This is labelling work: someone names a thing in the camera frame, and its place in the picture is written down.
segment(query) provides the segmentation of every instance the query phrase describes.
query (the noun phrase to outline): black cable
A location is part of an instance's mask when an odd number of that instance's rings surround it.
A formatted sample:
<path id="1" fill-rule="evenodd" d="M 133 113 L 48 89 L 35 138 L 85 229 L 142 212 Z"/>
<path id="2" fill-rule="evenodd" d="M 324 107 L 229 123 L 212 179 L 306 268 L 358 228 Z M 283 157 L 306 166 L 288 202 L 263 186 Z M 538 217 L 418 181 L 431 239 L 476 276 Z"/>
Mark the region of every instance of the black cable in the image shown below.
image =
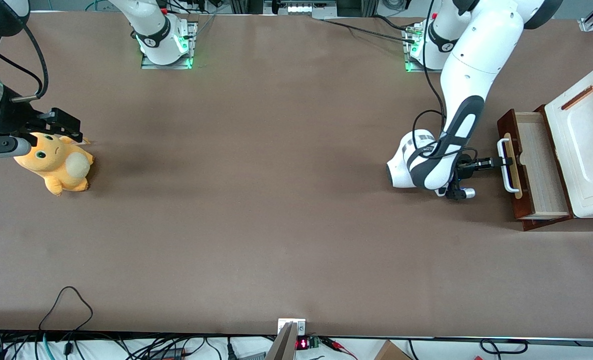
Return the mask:
<path id="1" fill-rule="evenodd" d="M 26 25 L 26 23 L 18 16 L 18 14 L 13 10 L 10 5 L 8 5 L 4 0 L 0 0 L 0 5 L 4 7 L 8 13 L 17 21 L 19 25 L 25 30 L 29 41 L 32 42 L 32 46 L 34 46 L 34 50 L 36 51 L 36 55 L 38 55 L 38 61 L 41 63 L 41 70 L 43 70 L 43 84 L 40 89 L 34 93 L 37 99 L 43 97 L 48 91 L 48 66 L 46 64 L 46 59 L 43 57 L 43 52 L 41 52 L 41 48 L 39 47 L 39 43 L 37 43 L 37 39 L 34 38 L 34 35 L 30 31 L 30 28 Z"/>
<path id="2" fill-rule="evenodd" d="M 380 32 L 375 32 L 375 31 L 370 31 L 370 30 L 366 30 L 366 29 L 361 29 L 360 27 L 356 27 L 356 26 L 352 26 L 352 25 L 347 25 L 346 23 L 340 23 L 340 22 L 331 21 L 331 20 L 321 20 L 321 21 L 324 22 L 324 23 L 334 24 L 334 25 L 338 25 L 340 27 L 344 27 L 344 28 L 348 28 L 348 29 L 352 29 L 352 30 L 357 30 L 359 32 L 363 32 L 363 33 L 366 33 L 366 34 L 374 35 L 374 36 L 377 36 L 377 37 L 382 37 L 382 38 L 386 38 L 386 39 L 393 39 L 393 40 L 402 41 L 404 43 L 410 43 L 410 44 L 415 43 L 415 41 L 413 39 L 398 38 L 398 37 L 392 36 L 392 35 L 381 34 Z"/>
<path id="3" fill-rule="evenodd" d="M 427 9 L 427 18 L 426 18 L 426 22 L 425 22 L 425 32 L 423 32 L 423 36 L 424 37 L 426 36 L 426 34 L 428 33 L 428 30 L 429 30 L 430 18 L 431 18 L 432 7 L 433 6 L 434 6 L 434 0 L 431 0 L 431 2 L 429 3 L 429 7 Z M 438 106 L 440 108 L 440 111 L 437 111 L 437 110 L 434 110 L 434 109 L 425 110 L 425 111 L 422 111 L 420 114 L 418 114 L 417 117 L 414 119 L 414 121 L 412 123 L 412 143 L 413 143 L 415 149 L 418 149 L 419 148 L 417 146 L 417 143 L 416 143 L 416 125 L 417 125 L 417 121 L 419 121 L 419 118 L 421 118 L 421 116 L 423 116 L 424 114 L 427 114 L 427 113 L 439 114 L 441 116 L 441 130 L 443 130 L 443 128 L 446 125 L 446 121 L 447 121 L 446 110 L 445 110 L 445 107 L 443 105 L 443 100 L 441 99 L 441 96 L 439 95 L 439 92 L 437 92 L 437 89 L 434 88 L 434 85 L 432 84 L 432 81 L 430 80 L 430 75 L 428 74 L 428 68 L 426 66 L 427 62 L 426 62 L 426 59 L 425 59 L 425 53 L 426 53 L 426 47 L 427 47 L 427 45 L 428 44 L 425 42 L 423 44 L 423 50 L 422 50 L 422 56 L 423 56 L 423 73 L 425 73 L 425 79 L 427 80 L 427 84 L 429 85 L 429 88 L 434 93 L 434 96 L 436 96 L 436 100 L 438 101 Z M 432 143 L 427 144 L 426 147 L 432 146 L 432 145 L 437 144 L 437 143 L 438 143 L 438 141 L 434 141 Z M 428 160 L 437 160 L 437 159 L 449 157 L 450 155 L 455 155 L 455 154 L 463 153 L 464 151 L 473 151 L 474 152 L 474 156 L 470 160 L 470 163 L 473 162 L 475 159 L 477 159 L 477 157 L 479 157 L 479 151 L 477 151 L 473 147 L 462 147 L 462 148 L 459 148 L 459 150 L 455 150 L 455 151 L 448 152 L 448 153 L 442 153 L 441 155 L 426 155 L 425 153 L 420 153 L 419 156 L 422 157 L 422 158 L 424 158 L 424 159 L 428 159 Z"/>
<path id="4" fill-rule="evenodd" d="M 86 360 L 86 358 L 84 357 L 84 354 L 81 353 L 81 349 L 79 348 L 79 343 L 77 342 L 77 338 L 74 338 L 74 347 L 76 348 L 77 353 L 79 353 L 79 356 L 81 357 L 81 360 Z"/>
<path id="5" fill-rule="evenodd" d="M 408 344 L 410 344 L 410 352 L 412 353 L 412 357 L 414 358 L 414 360 L 419 360 L 415 353 L 415 347 L 413 346 L 413 341 L 411 339 L 408 339 Z"/>
<path id="6" fill-rule="evenodd" d="M 199 349 L 201 349 L 201 347 L 202 347 L 202 346 L 203 346 L 203 344 L 205 344 L 205 343 L 206 343 L 206 338 L 204 337 L 204 338 L 203 338 L 203 341 L 201 341 L 201 344 L 200 344 L 200 345 L 199 345 L 199 346 L 198 346 L 196 349 L 194 349 L 194 351 L 190 351 L 190 352 L 187 352 L 187 353 L 181 354 L 181 356 L 190 356 L 190 355 L 192 355 L 192 354 L 196 353 L 197 351 L 199 351 Z"/>
<path id="7" fill-rule="evenodd" d="M 425 39 L 426 35 L 428 34 L 433 6 L 434 6 L 434 0 L 431 0 L 431 2 L 429 2 L 429 7 L 427 9 L 427 18 L 425 21 L 425 32 L 423 32 L 424 39 Z M 432 89 L 434 96 L 436 96 L 436 100 L 438 101 L 438 107 L 440 108 L 439 110 L 441 111 L 441 117 L 443 118 L 443 121 L 445 121 L 446 109 L 445 109 L 445 107 L 443 107 L 443 100 L 441 100 L 441 96 L 437 92 L 437 89 L 434 88 L 434 85 L 432 84 L 432 80 L 430 80 L 430 75 L 428 75 L 428 68 L 426 66 L 427 62 L 425 61 L 425 53 L 426 53 L 427 45 L 428 44 L 426 43 L 426 41 L 423 41 L 423 73 L 425 73 L 425 79 L 427 80 L 427 84 L 429 85 L 429 88 Z"/>
<path id="8" fill-rule="evenodd" d="M 419 119 L 421 118 L 421 116 L 424 116 L 427 113 L 435 113 L 435 114 L 441 114 L 440 112 L 438 112 L 437 110 L 434 109 L 428 109 L 425 111 L 422 111 L 420 114 L 418 114 L 413 123 L 412 123 L 412 143 L 414 145 L 415 149 L 418 149 L 419 147 L 417 146 L 416 143 L 416 136 L 415 136 L 415 132 L 416 132 L 416 125 L 417 122 L 419 121 Z M 443 128 L 445 126 L 445 124 L 442 122 L 441 124 L 441 128 Z M 428 146 L 432 146 L 434 144 L 436 144 L 437 141 L 431 142 L 427 145 L 425 145 L 426 147 Z M 477 159 L 477 157 L 479 157 L 479 151 L 477 151 L 474 147 L 462 147 L 459 148 L 459 150 L 455 150 L 452 152 L 448 152 L 448 153 L 443 153 L 442 155 L 426 155 L 424 153 L 420 153 L 419 156 L 424 158 L 424 159 L 428 159 L 428 160 L 436 160 L 436 159 L 441 159 L 441 158 L 445 158 L 445 157 L 449 157 L 450 155 L 454 155 L 454 154 L 458 154 L 458 153 L 463 153 L 464 151 L 473 151 L 474 152 L 474 156 L 472 157 L 471 161 L 474 161 L 475 159 Z"/>
<path id="9" fill-rule="evenodd" d="M 218 354 L 218 360 L 223 360 L 223 358 L 221 358 L 221 351 L 219 351 L 219 349 L 212 346 L 212 344 L 210 344 L 210 342 L 208 341 L 207 337 L 204 337 L 203 339 L 205 339 L 205 343 L 207 344 L 207 346 L 209 346 L 210 348 L 214 349 L 214 351 L 216 351 L 216 353 Z"/>
<path id="10" fill-rule="evenodd" d="M 486 347 L 484 346 L 484 344 L 490 344 L 492 346 L 492 348 L 494 348 L 494 350 L 488 350 L 486 349 Z M 491 339 L 481 339 L 481 341 L 479 341 L 479 347 L 481 347 L 482 351 L 485 351 L 486 353 L 490 354 L 490 355 L 496 355 L 498 356 L 498 360 L 502 360 L 501 355 L 519 355 L 519 354 L 523 354 L 526 351 L 528 351 L 528 342 L 527 341 L 523 341 L 521 342 L 521 344 L 523 344 L 523 348 L 521 350 L 517 350 L 517 351 L 500 351 L 499 348 L 496 346 L 495 342 L 492 341 Z"/>
<path id="11" fill-rule="evenodd" d="M 39 360 L 39 346 L 38 346 L 39 335 L 41 335 L 41 332 L 37 331 L 36 336 L 34 337 L 34 359 L 35 360 Z"/>
<path id="12" fill-rule="evenodd" d="M 16 69 L 22 71 L 23 73 L 26 73 L 27 75 L 30 75 L 34 80 L 36 80 L 36 83 L 38 84 L 38 89 L 36 90 L 36 94 L 38 94 L 39 92 L 41 92 L 41 90 L 43 89 L 43 81 L 41 81 L 41 79 L 39 79 L 39 76 L 37 76 L 35 73 L 33 73 L 32 71 L 28 70 L 27 68 L 24 68 L 23 66 L 20 66 L 20 64 L 17 64 L 14 61 L 8 59 L 7 57 L 5 57 L 2 54 L 0 54 L 0 59 L 3 60 L 4 62 L 10 64 L 11 66 L 15 67 Z"/>
<path id="13" fill-rule="evenodd" d="M 30 335 L 27 335 L 25 337 L 25 339 L 23 339 L 23 342 L 20 344 L 20 346 L 18 348 L 16 348 L 16 346 L 14 347 L 14 353 L 12 354 L 12 357 L 10 358 L 10 360 L 16 360 L 16 357 L 19 353 L 19 351 L 21 351 L 21 349 L 23 348 L 23 346 L 25 345 L 25 343 L 28 341 L 28 339 L 30 339 Z"/>
<path id="14" fill-rule="evenodd" d="M 402 30 L 402 31 L 405 31 L 406 28 L 411 27 L 412 25 L 415 25 L 414 22 L 413 23 L 408 23 L 407 25 L 397 25 L 394 22 L 391 22 L 389 18 L 386 18 L 385 16 L 380 15 L 378 13 L 372 15 L 372 18 L 381 19 L 381 20 L 385 21 L 386 24 L 390 25 L 390 27 L 393 27 L 393 28 L 395 28 L 397 30 Z"/>
<path id="15" fill-rule="evenodd" d="M 90 316 L 87 318 L 87 320 L 84 321 L 84 322 L 82 322 L 81 325 L 77 326 L 72 331 L 78 331 L 79 329 L 81 329 L 82 326 L 88 324 L 88 322 L 93 318 L 93 316 L 95 315 L 95 311 L 93 310 L 92 306 L 90 306 L 90 304 L 87 301 L 84 300 L 84 298 L 81 296 L 81 293 L 79 292 L 79 290 L 77 290 L 76 287 L 68 285 L 68 286 L 63 287 L 63 289 L 61 289 L 61 291 L 58 292 L 58 295 L 56 296 L 56 300 L 54 300 L 54 304 L 52 304 L 52 307 L 50 308 L 50 311 L 48 311 L 47 314 L 45 314 L 45 316 L 43 316 L 43 319 L 41 319 L 41 322 L 38 323 L 38 330 L 39 331 L 43 331 L 43 328 L 41 328 L 41 326 L 43 325 L 43 322 L 46 321 L 46 319 L 50 316 L 50 314 L 52 314 L 52 312 L 54 311 L 55 307 L 57 306 L 57 303 L 59 303 L 59 299 L 61 298 L 61 294 L 63 294 L 63 292 L 65 292 L 67 289 L 74 290 L 74 292 L 76 293 L 76 296 L 79 297 L 79 300 L 81 301 L 81 303 L 83 303 L 88 308 L 88 310 L 90 310 Z"/>

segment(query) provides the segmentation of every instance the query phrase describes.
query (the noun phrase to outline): robot logo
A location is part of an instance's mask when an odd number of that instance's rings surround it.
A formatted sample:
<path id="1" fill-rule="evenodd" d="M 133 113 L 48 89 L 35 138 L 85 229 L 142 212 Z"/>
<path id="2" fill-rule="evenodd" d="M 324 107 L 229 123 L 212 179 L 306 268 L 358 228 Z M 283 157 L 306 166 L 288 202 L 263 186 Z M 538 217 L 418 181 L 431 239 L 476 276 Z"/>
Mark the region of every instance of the robot logo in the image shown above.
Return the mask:
<path id="1" fill-rule="evenodd" d="M 154 41 L 154 39 L 151 39 L 151 38 L 145 38 L 145 39 L 143 39 L 143 43 L 145 45 L 147 45 L 149 48 L 154 48 L 155 46 L 157 46 L 157 42 Z"/>

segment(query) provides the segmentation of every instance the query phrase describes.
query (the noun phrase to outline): red digital display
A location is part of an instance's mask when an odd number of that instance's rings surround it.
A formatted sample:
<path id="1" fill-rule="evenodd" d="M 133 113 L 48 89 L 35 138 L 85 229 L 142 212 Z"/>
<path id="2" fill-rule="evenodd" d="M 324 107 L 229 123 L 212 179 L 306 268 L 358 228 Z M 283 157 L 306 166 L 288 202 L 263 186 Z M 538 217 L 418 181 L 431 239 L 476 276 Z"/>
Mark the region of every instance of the red digital display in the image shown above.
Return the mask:
<path id="1" fill-rule="evenodd" d="M 294 344 L 296 350 L 308 350 L 310 349 L 310 341 L 308 336 L 299 336 Z"/>

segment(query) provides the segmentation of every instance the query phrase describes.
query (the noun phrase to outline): white floor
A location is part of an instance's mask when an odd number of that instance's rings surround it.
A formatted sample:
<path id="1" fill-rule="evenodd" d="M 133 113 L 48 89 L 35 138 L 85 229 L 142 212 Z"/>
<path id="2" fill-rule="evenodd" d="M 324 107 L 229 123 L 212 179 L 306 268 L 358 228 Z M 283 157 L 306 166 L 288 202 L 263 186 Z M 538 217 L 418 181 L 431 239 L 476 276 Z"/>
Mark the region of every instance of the white floor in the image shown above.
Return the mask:
<path id="1" fill-rule="evenodd" d="M 378 339 L 336 339 L 340 344 L 356 355 L 358 360 L 373 360 L 384 340 Z M 193 351 L 202 342 L 201 338 L 191 339 L 185 346 L 186 351 Z M 209 339 L 210 344 L 216 347 L 221 360 L 228 358 L 226 349 L 227 340 L 225 337 L 214 337 Z M 408 342 L 406 340 L 393 341 L 404 353 L 412 357 Z M 110 340 L 88 340 L 78 341 L 84 360 L 125 360 L 128 354 L 116 343 Z M 131 351 L 147 346 L 151 341 L 130 340 L 126 341 Z M 65 342 L 50 342 L 48 346 L 54 355 L 55 360 L 63 360 L 63 348 Z M 267 352 L 272 342 L 263 337 L 233 337 L 232 346 L 239 358 Z M 416 340 L 413 342 L 414 350 L 418 360 L 474 360 L 480 356 L 483 360 L 497 360 L 495 355 L 482 351 L 478 342 L 450 342 L 450 341 L 427 341 Z M 501 351 L 516 351 L 522 345 L 499 344 Z M 6 359 L 10 359 L 14 351 L 9 350 Z M 295 360 L 312 360 L 324 356 L 322 360 L 353 360 L 349 355 L 332 351 L 327 347 L 300 350 L 296 352 Z M 39 360 L 49 360 L 43 344 L 38 344 Z M 74 351 L 68 357 L 70 360 L 81 360 L 79 353 Z M 520 355 L 503 355 L 504 360 L 593 360 L 593 347 L 587 346 L 554 346 L 554 345 L 530 345 L 525 353 Z M 36 360 L 34 354 L 34 343 L 25 344 L 19 351 L 17 360 Z M 203 345 L 199 351 L 187 357 L 186 360 L 219 360 L 217 352 L 207 345 Z"/>

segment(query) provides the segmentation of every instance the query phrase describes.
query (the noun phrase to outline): cable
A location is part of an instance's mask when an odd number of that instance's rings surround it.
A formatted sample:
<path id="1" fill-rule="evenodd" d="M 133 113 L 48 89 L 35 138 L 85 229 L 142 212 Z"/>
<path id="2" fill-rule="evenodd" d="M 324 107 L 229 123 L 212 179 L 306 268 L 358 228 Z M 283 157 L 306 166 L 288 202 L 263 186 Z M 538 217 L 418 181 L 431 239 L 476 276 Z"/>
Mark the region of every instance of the cable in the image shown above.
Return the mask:
<path id="1" fill-rule="evenodd" d="M 34 96 L 27 98 L 25 101 L 32 101 L 38 100 L 43 97 L 48 91 L 48 66 L 46 64 L 46 59 L 43 57 L 43 52 L 41 52 L 41 48 L 39 47 L 39 43 L 37 43 L 37 39 L 34 38 L 34 35 L 30 31 L 30 28 L 26 25 L 26 23 L 18 16 L 18 14 L 13 10 L 10 5 L 7 4 L 4 0 L 0 0 L 0 5 L 4 7 L 8 13 L 12 15 L 12 17 L 17 21 L 19 25 L 25 30 L 29 41 L 32 42 L 32 46 L 34 46 L 34 50 L 36 51 L 36 55 L 38 55 L 38 61 L 41 63 L 41 69 L 43 70 L 43 86 L 39 89 Z"/>
<path id="2" fill-rule="evenodd" d="M 415 41 L 413 39 L 398 38 L 396 36 L 381 34 L 380 32 L 374 32 L 374 31 L 370 31 L 370 30 L 366 30 L 366 29 L 361 29 L 360 27 L 356 27 L 356 26 L 352 26 L 352 25 L 347 25 L 346 23 L 340 23 L 340 22 L 331 21 L 331 20 L 321 20 L 321 21 L 324 22 L 324 23 L 334 24 L 334 25 L 338 25 L 340 27 L 344 27 L 344 28 L 348 28 L 348 29 L 352 29 L 352 30 L 357 30 L 359 32 L 363 32 L 363 33 L 366 33 L 366 34 L 374 35 L 374 36 L 377 36 L 377 37 L 382 37 L 382 38 L 386 38 L 386 39 L 393 39 L 393 40 L 396 40 L 396 41 L 402 41 L 404 43 L 410 43 L 410 44 L 415 43 Z"/>
<path id="3" fill-rule="evenodd" d="M 94 6 L 94 11 L 98 11 L 96 5 L 100 2 L 107 2 L 107 0 L 94 0 L 93 2 L 89 3 L 88 6 L 83 9 L 84 12 L 88 11 L 90 7 Z"/>
<path id="4" fill-rule="evenodd" d="M 55 356 L 52 355 L 52 351 L 50 350 L 50 347 L 48 346 L 48 338 L 46 336 L 46 333 L 43 333 L 43 347 L 45 348 L 45 352 L 47 353 L 47 357 L 50 358 L 50 360 L 56 360 Z"/>
<path id="5" fill-rule="evenodd" d="M 354 360 L 359 360 L 353 353 L 351 353 L 350 351 L 347 350 L 342 350 L 341 351 L 343 354 L 347 354 L 349 356 L 351 356 L 352 358 L 354 358 Z"/>
<path id="6" fill-rule="evenodd" d="M 223 7 L 222 9 L 217 9 L 214 13 L 212 13 L 212 16 L 210 16 L 210 18 L 208 18 L 207 21 L 205 21 L 203 26 L 201 26 L 201 28 L 196 32 L 196 35 L 194 35 L 194 37 L 198 37 L 199 34 L 201 34 L 201 32 L 203 31 L 203 29 L 205 29 L 205 27 L 207 27 L 207 25 L 217 16 L 217 13 L 219 13 L 223 9 L 225 9 L 225 7 Z"/>
<path id="7" fill-rule="evenodd" d="M 11 66 L 15 67 L 16 69 L 22 71 L 23 73 L 30 75 L 34 80 L 36 80 L 36 83 L 38 84 L 38 90 L 36 91 L 37 93 L 43 89 L 43 81 L 41 81 L 41 79 L 39 79 L 39 76 L 37 76 L 35 73 L 28 70 L 27 68 L 24 68 L 23 66 L 20 66 L 20 64 L 15 63 L 14 61 L 8 59 L 7 57 L 5 57 L 2 54 L 0 54 L 0 59 L 3 60 L 4 62 L 10 64 Z"/>
<path id="8" fill-rule="evenodd" d="M 79 348 L 79 343 L 77 342 L 77 338 L 74 338 L 74 347 L 76 348 L 77 353 L 79 353 L 81 360 L 86 360 L 86 358 L 84 357 L 84 354 L 81 353 L 81 349 Z"/>
<path id="9" fill-rule="evenodd" d="M 43 325 L 43 322 L 46 321 L 46 319 L 50 316 L 50 314 L 52 314 L 55 307 L 57 306 L 57 303 L 59 302 L 59 299 L 61 298 L 61 294 L 63 294 L 63 292 L 65 292 L 67 289 L 74 290 L 74 292 L 76 293 L 76 296 L 79 297 L 79 300 L 88 308 L 88 310 L 90 310 L 90 316 L 86 319 L 86 321 L 82 322 L 81 325 L 77 326 L 72 331 L 78 331 L 79 329 L 81 329 L 82 326 L 88 324 L 88 322 L 93 318 L 93 316 L 95 315 L 95 311 L 93 310 L 92 306 L 90 306 L 90 304 L 84 300 L 84 298 L 81 296 L 81 293 L 79 292 L 79 290 L 77 290 L 76 287 L 68 285 L 68 286 L 64 286 L 63 289 L 61 289 L 61 291 L 58 292 L 58 295 L 56 296 L 56 300 L 54 300 L 54 303 L 52 304 L 50 311 L 48 311 L 47 314 L 45 314 L 45 316 L 43 316 L 43 319 L 41 319 L 41 322 L 38 323 L 39 331 L 43 331 L 43 328 L 41 328 L 41 326 Z"/>
<path id="10" fill-rule="evenodd" d="M 383 21 L 385 21 L 386 24 L 390 25 L 390 27 L 393 27 L 397 30 L 401 30 L 401 31 L 405 31 L 406 28 L 411 27 L 412 25 L 415 25 L 415 23 L 408 23 L 407 25 L 402 25 L 399 26 L 397 24 L 395 24 L 394 22 L 391 22 L 389 18 L 386 18 L 385 16 L 382 16 L 378 13 L 375 13 L 374 15 L 372 15 L 372 18 L 377 18 L 377 19 L 381 19 Z"/>
<path id="11" fill-rule="evenodd" d="M 426 36 L 426 34 L 428 33 L 428 30 L 429 30 L 429 25 L 430 25 L 430 19 L 431 19 L 432 7 L 433 6 L 434 6 L 434 0 L 431 0 L 431 2 L 429 2 L 429 7 L 427 9 L 427 18 L 425 20 L 425 32 L 423 32 L 424 39 L 425 39 L 425 36 Z M 423 116 L 424 114 L 427 114 L 427 113 L 439 114 L 441 116 L 441 130 L 443 130 L 443 128 L 445 128 L 446 121 L 447 121 L 446 110 L 445 110 L 445 107 L 444 107 L 444 104 L 443 104 L 443 100 L 441 99 L 441 96 L 439 95 L 439 92 L 437 92 L 437 89 L 434 88 L 434 85 L 432 84 L 432 81 L 430 79 L 430 75 L 428 74 L 428 68 L 426 66 L 427 62 L 426 62 L 426 57 L 425 57 L 427 45 L 428 44 L 426 43 L 426 41 L 424 41 L 424 43 L 423 43 L 423 50 L 422 50 L 423 73 L 425 74 L 425 79 L 427 80 L 427 85 L 429 85 L 429 88 L 434 93 L 434 96 L 436 96 L 436 100 L 438 101 L 438 106 L 440 108 L 440 111 L 437 111 L 437 110 L 434 110 L 434 109 L 425 110 L 425 111 L 422 111 L 420 114 L 418 114 L 417 117 L 414 119 L 414 121 L 412 123 L 412 143 L 413 143 L 415 149 L 418 149 L 419 148 L 417 146 L 417 143 L 416 143 L 416 125 L 417 125 L 417 121 L 419 120 L 419 118 L 421 118 L 421 116 Z M 426 145 L 426 147 L 432 146 L 434 144 L 438 144 L 439 141 L 434 141 L 432 143 L 429 143 L 429 144 Z M 474 162 L 475 159 L 477 157 L 479 157 L 479 151 L 477 151 L 473 147 L 462 147 L 462 148 L 459 148 L 459 150 L 455 150 L 455 151 L 448 152 L 448 153 L 443 153 L 441 155 L 426 155 L 425 153 L 422 152 L 422 153 L 419 154 L 419 156 L 422 157 L 422 158 L 424 158 L 424 159 L 428 159 L 428 160 L 437 160 L 437 159 L 442 159 L 442 158 L 445 158 L 445 157 L 449 157 L 451 155 L 463 153 L 464 151 L 473 151 L 474 152 L 474 156 L 470 160 L 470 164 L 472 164 L 472 162 Z"/>
<path id="12" fill-rule="evenodd" d="M 415 347 L 413 346 L 413 341 L 411 339 L 408 339 L 408 344 L 410 344 L 410 353 L 412 353 L 412 357 L 414 358 L 414 360 L 419 360 L 415 353 Z"/>
<path id="13" fill-rule="evenodd" d="M 218 360 L 223 360 L 223 358 L 221 358 L 221 351 L 219 351 L 219 349 L 212 346 L 212 344 L 210 344 L 210 342 L 208 341 L 207 337 L 204 337 L 203 339 L 205 339 L 205 343 L 207 344 L 207 346 L 209 346 L 210 348 L 214 349 L 214 351 L 216 351 L 216 353 L 218 354 Z"/>
<path id="14" fill-rule="evenodd" d="M 486 347 L 484 346 L 484 344 L 490 344 L 492 346 L 492 348 L 494 348 L 494 350 L 488 350 L 486 349 Z M 523 348 L 521 350 L 517 350 L 517 351 L 500 351 L 499 348 L 496 346 L 495 342 L 490 340 L 490 339 L 481 339 L 481 341 L 479 341 L 479 347 L 481 347 L 482 351 L 485 351 L 486 353 L 490 354 L 490 355 L 496 355 L 498 356 L 498 360 L 502 360 L 501 355 L 505 354 L 505 355 L 519 355 L 519 354 L 523 354 L 526 351 L 528 351 L 528 342 L 527 341 L 523 341 L 521 342 L 521 344 L 523 344 Z"/>
<path id="15" fill-rule="evenodd" d="M 430 80 L 430 75 L 428 75 L 428 68 L 426 66 L 426 61 L 425 61 L 425 53 L 426 53 L 426 48 L 427 48 L 427 43 L 425 41 L 425 37 L 428 34 L 428 30 L 429 30 L 429 25 L 430 25 L 430 18 L 432 15 L 432 7 L 434 6 L 434 0 L 431 0 L 431 2 L 429 2 L 429 7 L 427 8 L 427 17 L 425 20 L 425 32 L 423 32 L 423 73 L 425 73 L 425 80 L 427 80 L 427 84 L 429 85 L 429 88 L 432 89 L 432 92 L 434 93 L 434 96 L 436 96 L 436 100 L 438 101 L 438 107 L 440 108 L 439 110 L 441 111 L 441 117 L 443 118 L 443 121 L 445 121 L 446 118 L 446 110 L 443 107 L 443 100 L 441 100 L 441 96 L 439 95 L 439 93 L 437 92 L 437 89 L 434 88 L 434 85 L 432 84 L 432 80 Z"/>
<path id="16" fill-rule="evenodd" d="M 187 344 L 189 340 L 190 340 L 190 339 L 187 339 L 187 340 L 186 340 L 186 341 L 183 343 L 183 346 L 182 346 L 182 348 L 183 348 L 183 349 L 185 349 L 185 344 Z M 194 351 L 190 351 L 190 352 L 185 352 L 185 353 L 182 353 L 182 354 L 181 354 L 181 356 L 182 356 L 182 357 L 186 357 L 186 356 L 190 356 L 190 355 L 192 355 L 192 354 L 196 353 L 197 351 L 199 351 L 199 349 L 201 349 L 201 347 L 202 347 L 202 346 L 203 346 L 203 344 L 205 344 L 205 343 L 206 343 L 206 338 L 204 337 L 204 338 L 203 338 L 203 341 L 201 342 L 201 344 L 200 344 L 200 345 L 199 345 L 199 346 L 198 346 L 196 349 L 194 349 Z"/>
<path id="17" fill-rule="evenodd" d="M 27 335 L 25 337 L 25 339 L 23 339 L 23 342 L 20 344 L 20 346 L 18 348 L 16 348 L 16 346 L 14 347 L 14 354 L 12 354 L 12 357 L 10 358 L 10 360 L 16 360 L 16 357 L 19 353 L 19 351 L 21 351 L 21 349 L 23 348 L 23 346 L 25 345 L 25 343 L 28 341 L 28 339 L 30 338 L 30 335 Z"/>

